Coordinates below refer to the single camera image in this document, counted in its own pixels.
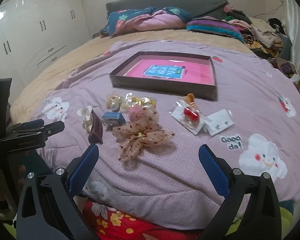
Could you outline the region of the cream hair claw clip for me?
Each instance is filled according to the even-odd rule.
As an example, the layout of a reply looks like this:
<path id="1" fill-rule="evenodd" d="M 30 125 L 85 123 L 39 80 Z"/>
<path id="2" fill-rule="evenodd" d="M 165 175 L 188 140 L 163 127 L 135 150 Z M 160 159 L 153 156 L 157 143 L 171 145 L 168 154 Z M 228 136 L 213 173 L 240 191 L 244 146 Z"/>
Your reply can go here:
<path id="1" fill-rule="evenodd" d="M 83 126 L 87 133 L 91 132 L 93 125 L 93 118 L 91 117 L 92 110 L 92 106 L 84 106 L 77 111 L 77 115 L 83 120 Z"/>

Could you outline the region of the maroon hair claw clip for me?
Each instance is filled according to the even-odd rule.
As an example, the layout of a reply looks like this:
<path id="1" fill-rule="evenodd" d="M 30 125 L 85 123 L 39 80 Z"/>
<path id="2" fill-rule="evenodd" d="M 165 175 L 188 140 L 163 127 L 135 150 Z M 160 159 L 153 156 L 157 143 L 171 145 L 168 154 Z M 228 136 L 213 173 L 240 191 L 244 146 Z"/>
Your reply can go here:
<path id="1" fill-rule="evenodd" d="M 91 111 L 92 126 L 88 133 L 88 140 L 91 144 L 103 144 L 103 125 L 94 111 Z"/>

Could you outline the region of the small blue box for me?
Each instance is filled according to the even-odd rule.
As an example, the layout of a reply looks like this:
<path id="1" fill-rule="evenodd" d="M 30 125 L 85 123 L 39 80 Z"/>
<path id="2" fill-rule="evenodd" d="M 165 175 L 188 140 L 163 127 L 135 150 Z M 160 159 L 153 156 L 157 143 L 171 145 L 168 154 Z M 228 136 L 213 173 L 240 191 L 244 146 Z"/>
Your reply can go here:
<path id="1" fill-rule="evenodd" d="M 111 131 L 114 127 L 122 126 L 126 123 L 125 118 L 120 112 L 105 112 L 102 115 L 101 121 L 108 131 Z"/>

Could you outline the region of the yellow hoop earrings bag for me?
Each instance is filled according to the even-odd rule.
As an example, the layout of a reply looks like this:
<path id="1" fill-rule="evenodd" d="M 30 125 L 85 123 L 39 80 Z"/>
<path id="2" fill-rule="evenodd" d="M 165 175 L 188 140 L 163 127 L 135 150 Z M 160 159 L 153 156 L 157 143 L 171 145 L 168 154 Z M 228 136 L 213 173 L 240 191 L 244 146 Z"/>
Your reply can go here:
<path id="1" fill-rule="evenodd" d="M 120 111 L 127 113 L 132 107 L 140 106 L 143 108 L 155 108 L 157 101 L 154 98 L 149 97 L 138 97 L 135 96 L 132 92 L 129 92 L 124 97 L 123 101 L 120 104 Z"/>

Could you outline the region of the beige mesh bow scrunchie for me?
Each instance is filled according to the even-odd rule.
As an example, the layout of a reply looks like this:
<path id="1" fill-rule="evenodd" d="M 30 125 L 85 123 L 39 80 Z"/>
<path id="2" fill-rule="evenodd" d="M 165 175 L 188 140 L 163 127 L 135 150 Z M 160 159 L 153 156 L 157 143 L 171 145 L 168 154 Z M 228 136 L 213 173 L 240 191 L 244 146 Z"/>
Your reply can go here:
<path id="1" fill-rule="evenodd" d="M 137 122 L 130 120 L 112 129 L 112 135 L 120 142 L 120 161 L 134 159 L 144 147 L 153 148 L 171 140 L 175 133 L 162 129 L 155 108 L 145 108 L 143 117 Z"/>

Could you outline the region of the white stud earrings card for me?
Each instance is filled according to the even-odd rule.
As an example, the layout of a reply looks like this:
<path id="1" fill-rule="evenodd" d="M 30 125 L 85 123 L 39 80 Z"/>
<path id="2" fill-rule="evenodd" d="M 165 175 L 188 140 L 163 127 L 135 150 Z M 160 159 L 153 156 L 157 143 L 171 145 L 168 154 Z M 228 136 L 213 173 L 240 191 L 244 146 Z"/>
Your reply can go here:
<path id="1" fill-rule="evenodd" d="M 210 136 L 217 135 L 222 131 L 233 126 L 232 113 L 229 110 L 222 109 L 206 116 L 205 130 Z"/>

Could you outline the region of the red cherry earrings card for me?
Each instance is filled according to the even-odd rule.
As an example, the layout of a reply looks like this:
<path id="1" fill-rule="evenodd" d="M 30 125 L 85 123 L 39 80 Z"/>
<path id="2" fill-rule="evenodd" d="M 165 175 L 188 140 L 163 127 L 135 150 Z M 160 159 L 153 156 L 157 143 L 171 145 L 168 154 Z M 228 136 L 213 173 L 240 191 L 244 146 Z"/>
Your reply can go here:
<path id="1" fill-rule="evenodd" d="M 206 124 L 205 116 L 184 100 L 178 100 L 170 115 L 193 135 L 198 135 Z"/>

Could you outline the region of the pearl hair accessory bag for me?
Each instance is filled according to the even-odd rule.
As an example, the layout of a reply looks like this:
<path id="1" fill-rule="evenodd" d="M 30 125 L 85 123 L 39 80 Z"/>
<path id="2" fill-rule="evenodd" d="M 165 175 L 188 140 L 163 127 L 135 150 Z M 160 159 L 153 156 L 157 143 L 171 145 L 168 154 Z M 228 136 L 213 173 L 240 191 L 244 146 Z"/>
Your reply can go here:
<path id="1" fill-rule="evenodd" d="M 110 94 L 107 96 L 106 108 L 112 112 L 119 112 L 123 100 L 124 98 L 118 94 Z"/>

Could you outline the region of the pink pompom hair clip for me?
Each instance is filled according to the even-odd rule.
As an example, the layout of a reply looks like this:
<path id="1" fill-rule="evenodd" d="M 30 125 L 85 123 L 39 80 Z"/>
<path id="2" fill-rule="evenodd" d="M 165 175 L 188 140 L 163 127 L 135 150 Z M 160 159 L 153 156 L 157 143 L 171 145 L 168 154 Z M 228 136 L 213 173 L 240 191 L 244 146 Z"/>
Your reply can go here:
<path id="1" fill-rule="evenodd" d="M 131 122 L 137 122 L 138 120 L 140 120 L 143 117 L 145 110 L 146 110 L 145 108 L 143 108 L 139 105 L 130 107 L 130 109 L 128 110 L 129 120 Z"/>

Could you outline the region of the tan bed sheet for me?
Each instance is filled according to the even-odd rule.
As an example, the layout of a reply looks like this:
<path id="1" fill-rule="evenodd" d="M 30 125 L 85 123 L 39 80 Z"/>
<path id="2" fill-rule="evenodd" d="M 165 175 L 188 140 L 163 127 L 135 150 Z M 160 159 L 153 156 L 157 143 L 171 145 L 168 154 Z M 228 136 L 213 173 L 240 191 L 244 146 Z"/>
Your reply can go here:
<path id="1" fill-rule="evenodd" d="M 166 29 L 130 33 L 112 38 L 97 37 L 61 57 L 61 59 L 58 59 L 23 89 L 10 109 L 12 123 L 17 124 L 29 121 L 34 110 L 39 103 L 43 102 L 47 93 L 54 90 L 71 72 L 82 64 L 108 53 L 115 43 L 155 40 L 194 42 L 228 50 L 236 50 L 250 55 L 253 54 L 246 45 L 234 38 L 194 33 L 186 30 Z"/>

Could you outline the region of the red floral blanket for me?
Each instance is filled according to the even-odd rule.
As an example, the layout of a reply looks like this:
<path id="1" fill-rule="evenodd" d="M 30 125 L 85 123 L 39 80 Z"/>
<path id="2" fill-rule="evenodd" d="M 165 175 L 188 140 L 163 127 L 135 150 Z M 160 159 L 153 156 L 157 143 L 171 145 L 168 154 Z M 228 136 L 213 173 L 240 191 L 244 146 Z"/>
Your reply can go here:
<path id="1" fill-rule="evenodd" d="M 167 229 L 90 199 L 83 207 L 83 216 L 99 239 L 197 239 L 202 233 Z"/>

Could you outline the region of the white wardrobe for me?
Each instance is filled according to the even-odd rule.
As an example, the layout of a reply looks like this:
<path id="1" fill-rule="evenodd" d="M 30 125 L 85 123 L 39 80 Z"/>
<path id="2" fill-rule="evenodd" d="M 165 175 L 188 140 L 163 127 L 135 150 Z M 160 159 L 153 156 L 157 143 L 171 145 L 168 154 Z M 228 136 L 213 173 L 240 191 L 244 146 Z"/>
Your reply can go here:
<path id="1" fill-rule="evenodd" d="M 44 69 L 91 39 L 82 0 L 4 0 L 0 5 L 0 79 L 9 102 Z"/>

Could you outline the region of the lilac cartoon blanket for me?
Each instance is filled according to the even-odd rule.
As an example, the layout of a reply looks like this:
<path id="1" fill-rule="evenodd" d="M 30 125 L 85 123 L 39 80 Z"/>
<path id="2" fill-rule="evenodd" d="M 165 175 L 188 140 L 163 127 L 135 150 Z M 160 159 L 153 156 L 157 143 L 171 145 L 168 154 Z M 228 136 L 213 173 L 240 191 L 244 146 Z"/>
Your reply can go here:
<path id="1" fill-rule="evenodd" d="M 155 100 L 156 143 L 147 131 L 132 127 L 132 139 L 121 143 L 110 131 L 103 135 L 99 160 L 83 188 L 86 213 L 102 230 L 138 217 L 178 230 L 205 228 L 220 208 L 217 194 L 202 165 L 198 150 L 206 144 L 233 168 L 245 174 L 270 174 L 279 201 L 300 200 L 300 95 L 291 81 L 266 60 L 196 43 L 123 42 L 108 55 L 81 65 L 35 109 L 33 119 L 61 120 L 65 129 L 38 151 L 49 168 L 66 166 L 88 147 L 81 108 L 97 115 L 106 112 L 112 91 L 110 73 L 141 51 L 188 53 L 212 57 L 217 100 L 195 100 L 200 116 L 231 126 L 213 127 L 215 135 L 184 125 L 185 116 L 171 116 L 181 97 L 137 91 Z"/>

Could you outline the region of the floral navy pink quilt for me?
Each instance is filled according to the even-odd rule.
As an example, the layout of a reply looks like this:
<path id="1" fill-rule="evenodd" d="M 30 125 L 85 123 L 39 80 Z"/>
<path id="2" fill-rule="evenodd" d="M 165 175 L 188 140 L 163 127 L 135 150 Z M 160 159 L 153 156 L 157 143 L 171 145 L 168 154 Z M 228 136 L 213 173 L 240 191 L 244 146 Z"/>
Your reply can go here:
<path id="1" fill-rule="evenodd" d="M 110 13 L 100 37 L 115 37 L 126 33 L 165 29 L 184 29 L 193 16 L 178 7 L 127 9 Z"/>

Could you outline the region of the pink book in tray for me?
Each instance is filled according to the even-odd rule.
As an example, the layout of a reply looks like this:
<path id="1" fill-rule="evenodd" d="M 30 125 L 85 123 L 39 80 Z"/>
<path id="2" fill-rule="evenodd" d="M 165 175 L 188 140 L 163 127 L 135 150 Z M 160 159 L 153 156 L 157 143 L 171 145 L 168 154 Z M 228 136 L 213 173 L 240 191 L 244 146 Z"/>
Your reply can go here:
<path id="1" fill-rule="evenodd" d="M 124 70 L 123 76 L 215 85 L 211 64 L 182 60 L 141 59 Z"/>

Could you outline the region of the brown cardboard tray box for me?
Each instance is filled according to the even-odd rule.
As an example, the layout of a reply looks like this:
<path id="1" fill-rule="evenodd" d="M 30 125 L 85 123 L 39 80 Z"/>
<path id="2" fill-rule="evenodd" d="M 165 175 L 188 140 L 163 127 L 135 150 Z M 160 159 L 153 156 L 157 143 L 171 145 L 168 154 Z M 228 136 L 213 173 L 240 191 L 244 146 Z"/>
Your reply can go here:
<path id="1" fill-rule="evenodd" d="M 185 95 L 216 101 L 211 57 L 176 52 L 140 51 L 109 74 L 113 87 Z"/>

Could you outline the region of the pile of folded clothes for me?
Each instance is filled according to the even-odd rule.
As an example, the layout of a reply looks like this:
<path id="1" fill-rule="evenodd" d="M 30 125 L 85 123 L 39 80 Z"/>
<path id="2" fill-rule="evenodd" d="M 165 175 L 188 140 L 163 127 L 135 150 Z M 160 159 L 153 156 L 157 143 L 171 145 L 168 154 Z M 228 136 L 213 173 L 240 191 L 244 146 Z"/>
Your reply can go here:
<path id="1" fill-rule="evenodd" d="M 277 18 L 264 21 L 249 17 L 230 4 L 225 5 L 224 12 L 227 15 L 225 21 L 239 29 L 245 45 L 259 58 L 267 60 L 274 68 L 280 70 L 296 88 L 299 88 L 300 75 L 291 62 L 292 42 L 286 35 L 281 21 Z"/>

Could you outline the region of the dark grey headboard cover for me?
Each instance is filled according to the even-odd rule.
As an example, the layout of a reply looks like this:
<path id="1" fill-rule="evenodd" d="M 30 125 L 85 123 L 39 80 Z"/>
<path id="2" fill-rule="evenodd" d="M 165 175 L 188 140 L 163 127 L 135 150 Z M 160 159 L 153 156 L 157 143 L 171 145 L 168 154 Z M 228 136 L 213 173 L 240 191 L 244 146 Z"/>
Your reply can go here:
<path id="1" fill-rule="evenodd" d="M 178 7 L 189 12 L 194 18 L 211 16 L 219 20 L 226 17 L 224 7 L 228 0 L 118 0 L 106 4 L 107 15 L 125 9 L 146 7 Z"/>

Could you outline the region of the striped purple teal pillow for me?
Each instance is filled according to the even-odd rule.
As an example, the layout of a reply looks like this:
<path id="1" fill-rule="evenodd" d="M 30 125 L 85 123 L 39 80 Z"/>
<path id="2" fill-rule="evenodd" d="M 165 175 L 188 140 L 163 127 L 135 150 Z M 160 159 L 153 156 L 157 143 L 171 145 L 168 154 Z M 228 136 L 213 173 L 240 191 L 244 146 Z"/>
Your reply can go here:
<path id="1" fill-rule="evenodd" d="M 244 37 L 232 24 L 209 18 L 195 19 L 187 23 L 186 30 L 197 33 L 234 38 L 244 43 Z"/>

